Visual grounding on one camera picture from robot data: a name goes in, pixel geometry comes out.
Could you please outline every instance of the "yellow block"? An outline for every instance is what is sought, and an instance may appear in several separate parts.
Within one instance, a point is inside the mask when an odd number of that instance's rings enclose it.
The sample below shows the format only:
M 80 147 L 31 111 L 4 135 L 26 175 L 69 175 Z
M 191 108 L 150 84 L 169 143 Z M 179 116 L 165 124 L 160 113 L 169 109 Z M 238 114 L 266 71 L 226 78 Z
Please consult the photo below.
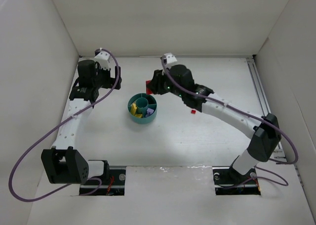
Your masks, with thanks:
M 136 110 L 137 110 L 136 104 L 133 103 L 133 104 L 132 104 L 132 108 L 130 109 L 130 113 L 131 113 L 132 115 L 135 115 L 135 114 L 136 114 Z

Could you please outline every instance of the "white wall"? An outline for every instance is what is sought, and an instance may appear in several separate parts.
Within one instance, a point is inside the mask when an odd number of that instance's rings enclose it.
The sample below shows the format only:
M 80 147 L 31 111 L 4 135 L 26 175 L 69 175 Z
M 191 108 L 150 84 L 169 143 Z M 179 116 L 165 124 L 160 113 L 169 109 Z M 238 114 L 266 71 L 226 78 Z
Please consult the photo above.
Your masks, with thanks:
M 11 196 L 9 173 L 23 151 L 60 121 L 78 54 L 52 0 L 0 1 L 0 224 L 24 225 L 31 204 Z M 19 195 L 35 196 L 40 152 L 51 142 L 18 168 Z
M 298 148 L 304 190 L 316 217 L 316 0 L 290 0 L 256 57 L 281 127 Z M 289 144 L 282 142 L 293 159 Z
M 54 0 L 80 55 L 256 54 L 288 0 Z

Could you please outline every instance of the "robotic arm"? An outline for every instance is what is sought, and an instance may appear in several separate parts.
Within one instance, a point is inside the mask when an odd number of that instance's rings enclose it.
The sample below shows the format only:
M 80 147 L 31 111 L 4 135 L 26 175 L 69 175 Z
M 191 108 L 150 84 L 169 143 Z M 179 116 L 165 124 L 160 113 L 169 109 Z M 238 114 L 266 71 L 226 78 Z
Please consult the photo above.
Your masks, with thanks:
M 79 136 L 82 134 L 92 108 L 79 115 L 76 112 L 93 104 L 98 96 L 100 88 L 111 88 L 118 76 L 111 78 L 109 68 L 110 56 L 103 50 L 96 50 L 95 57 L 78 63 L 78 78 L 76 79 L 69 95 L 69 109 L 67 118 L 73 119 L 64 124 L 53 143 L 51 149 L 43 150 L 41 160 L 47 177 L 53 184 L 84 184 L 88 178 L 94 176 L 109 177 L 109 165 L 107 161 L 87 161 L 78 152 Z M 120 89 L 121 77 L 115 89 Z
M 184 92 L 171 82 L 164 70 L 154 71 L 153 79 L 147 84 L 147 88 L 154 94 L 162 95 L 171 92 L 180 97 L 183 103 L 188 107 L 196 109 L 201 113 L 215 116 L 240 130 L 250 138 L 251 141 L 248 148 L 234 160 L 226 175 L 231 179 L 229 181 L 232 181 L 233 184 L 238 184 L 247 179 L 247 174 L 254 166 L 259 162 L 267 162 L 269 160 L 281 140 L 281 135 L 260 121 L 227 108 L 227 104 L 230 106 L 233 105 L 218 96 L 212 89 L 195 83 L 191 71 L 187 69 L 186 66 L 178 64 L 177 59 L 172 53 L 167 53 L 162 58 L 170 75 L 180 86 L 199 95 L 210 96 L 225 104 L 223 106 L 215 101 Z M 259 118 L 262 117 L 264 120 L 278 127 L 277 117 L 273 114 L 269 113 L 266 116 L 255 116 Z

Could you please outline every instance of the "teal bowl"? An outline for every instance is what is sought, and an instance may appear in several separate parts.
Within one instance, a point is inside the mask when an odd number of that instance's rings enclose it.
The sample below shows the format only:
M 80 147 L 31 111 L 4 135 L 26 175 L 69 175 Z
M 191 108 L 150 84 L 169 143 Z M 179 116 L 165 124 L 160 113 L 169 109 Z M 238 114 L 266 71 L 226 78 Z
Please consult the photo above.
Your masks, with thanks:
M 137 114 L 142 114 L 143 118 L 138 118 L 133 116 L 130 113 L 130 110 L 132 108 L 132 104 L 135 103 L 137 106 L 137 110 L 136 113 Z M 145 117 L 145 115 L 147 114 L 147 109 L 153 109 L 154 113 L 151 114 L 149 117 Z M 155 98 L 152 95 L 146 94 L 146 93 L 139 93 L 134 95 L 127 104 L 127 109 L 129 112 L 129 116 L 131 117 L 131 119 L 138 123 L 138 124 L 148 124 L 150 122 L 152 122 L 154 120 L 154 118 L 157 115 L 157 102 L 155 100 Z

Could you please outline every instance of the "red block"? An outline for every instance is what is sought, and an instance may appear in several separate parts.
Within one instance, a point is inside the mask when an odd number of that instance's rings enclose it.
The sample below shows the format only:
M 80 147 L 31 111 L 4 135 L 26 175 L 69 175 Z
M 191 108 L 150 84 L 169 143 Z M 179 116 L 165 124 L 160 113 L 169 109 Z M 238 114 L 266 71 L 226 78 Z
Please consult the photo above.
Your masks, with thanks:
M 150 83 L 150 81 L 151 80 L 147 80 L 146 81 L 146 86 L 147 86 L 148 83 Z M 146 88 L 146 94 L 153 94 L 153 92 L 150 89 Z

